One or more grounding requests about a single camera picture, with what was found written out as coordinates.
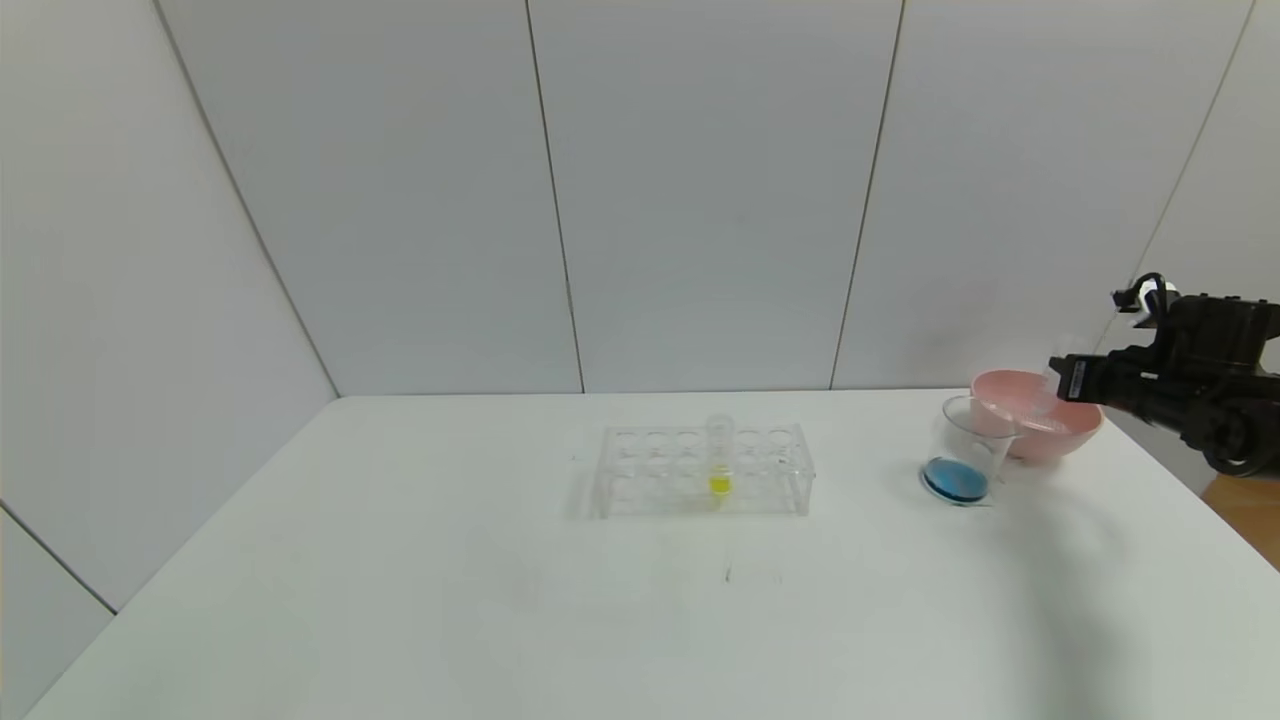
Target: yellow liquid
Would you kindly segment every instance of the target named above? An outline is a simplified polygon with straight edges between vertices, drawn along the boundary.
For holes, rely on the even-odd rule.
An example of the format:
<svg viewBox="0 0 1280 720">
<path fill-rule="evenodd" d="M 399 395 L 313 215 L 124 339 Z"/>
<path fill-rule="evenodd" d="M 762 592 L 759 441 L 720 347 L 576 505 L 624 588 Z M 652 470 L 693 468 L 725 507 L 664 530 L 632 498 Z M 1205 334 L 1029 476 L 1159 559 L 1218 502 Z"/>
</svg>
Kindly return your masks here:
<svg viewBox="0 0 1280 720">
<path fill-rule="evenodd" d="M 712 487 L 712 495 L 716 497 L 724 497 L 733 492 L 733 480 L 730 478 L 727 465 L 716 465 L 712 468 L 712 477 L 709 479 Z"/>
</svg>

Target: glass beaker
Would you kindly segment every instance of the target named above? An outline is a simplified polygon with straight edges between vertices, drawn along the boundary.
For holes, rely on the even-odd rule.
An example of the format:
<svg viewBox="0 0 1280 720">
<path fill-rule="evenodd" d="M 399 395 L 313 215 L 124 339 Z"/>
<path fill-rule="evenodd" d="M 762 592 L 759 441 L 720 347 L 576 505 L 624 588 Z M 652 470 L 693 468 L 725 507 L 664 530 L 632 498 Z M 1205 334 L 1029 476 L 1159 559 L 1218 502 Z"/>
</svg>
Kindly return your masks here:
<svg viewBox="0 0 1280 720">
<path fill-rule="evenodd" d="M 942 404 L 933 421 L 920 480 L 947 502 L 979 502 L 987 497 L 1016 437 L 1018 424 L 1007 413 L 968 395 L 952 397 Z"/>
</svg>

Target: pink bowl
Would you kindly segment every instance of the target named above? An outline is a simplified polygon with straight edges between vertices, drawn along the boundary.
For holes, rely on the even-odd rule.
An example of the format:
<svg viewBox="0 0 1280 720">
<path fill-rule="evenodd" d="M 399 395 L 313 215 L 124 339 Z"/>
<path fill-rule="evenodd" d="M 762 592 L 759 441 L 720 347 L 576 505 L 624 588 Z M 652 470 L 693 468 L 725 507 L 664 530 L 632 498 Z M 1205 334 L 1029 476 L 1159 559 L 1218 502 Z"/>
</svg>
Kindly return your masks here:
<svg viewBox="0 0 1280 720">
<path fill-rule="evenodd" d="M 973 379 L 970 392 L 983 402 L 1005 409 L 1018 419 L 1019 437 L 1009 448 L 1014 457 L 1047 462 L 1074 452 L 1102 427 L 1102 409 L 1088 402 L 1053 401 L 1048 413 L 1037 414 L 1044 378 L 1025 370 L 987 370 Z M 1039 415 L 1048 420 L 1033 420 Z"/>
</svg>

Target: white wall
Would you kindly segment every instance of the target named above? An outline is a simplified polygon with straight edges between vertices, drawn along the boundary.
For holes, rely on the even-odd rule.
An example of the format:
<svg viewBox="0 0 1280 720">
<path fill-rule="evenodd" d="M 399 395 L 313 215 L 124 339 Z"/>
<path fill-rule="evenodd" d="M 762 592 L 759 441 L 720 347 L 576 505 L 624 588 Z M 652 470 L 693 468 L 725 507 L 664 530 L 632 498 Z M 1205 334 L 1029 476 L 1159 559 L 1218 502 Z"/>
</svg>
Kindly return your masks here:
<svg viewBox="0 0 1280 720">
<path fill-rule="evenodd" d="M 161 0 L 338 391 L 576 392 L 520 0 Z"/>
<path fill-rule="evenodd" d="M 964 386 L 1096 342 L 1249 0 L 911 0 L 836 387 Z"/>
<path fill-rule="evenodd" d="M 151 4 L 3 33 L 4 493 L 119 607 L 333 392 Z"/>
<path fill-rule="evenodd" d="M 586 389 L 828 387 L 899 1 L 530 8 Z"/>
<path fill-rule="evenodd" d="M 0 525 L 4 544 L 0 717 L 20 720 L 102 632 L 111 614 L 17 523 L 4 516 Z"/>
<path fill-rule="evenodd" d="M 1280 1 L 1258 0 L 1139 273 L 1160 272 L 1184 292 L 1280 302 Z M 1106 352 L 1147 345 L 1151 331 L 1116 316 Z M 1263 366 L 1280 372 L 1280 341 Z M 1215 473 L 1166 430 L 1116 414 L 1125 432 L 1196 492 Z"/>
</svg>

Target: white table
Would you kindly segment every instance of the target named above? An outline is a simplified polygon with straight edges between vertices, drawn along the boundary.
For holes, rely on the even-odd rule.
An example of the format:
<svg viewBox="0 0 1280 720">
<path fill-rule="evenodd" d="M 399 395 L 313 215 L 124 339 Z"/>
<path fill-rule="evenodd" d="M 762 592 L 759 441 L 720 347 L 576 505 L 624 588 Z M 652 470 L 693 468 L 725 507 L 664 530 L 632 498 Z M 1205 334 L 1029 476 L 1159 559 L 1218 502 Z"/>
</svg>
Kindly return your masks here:
<svg viewBox="0 0 1280 720">
<path fill-rule="evenodd" d="M 348 398 L 29 717 L 1280 717 L 1280 574 L 1120 430 L 991 507 L 951 391 Z M 809 518 L 590 520 L 605 425 L 799 421 Z"/>
</svg>

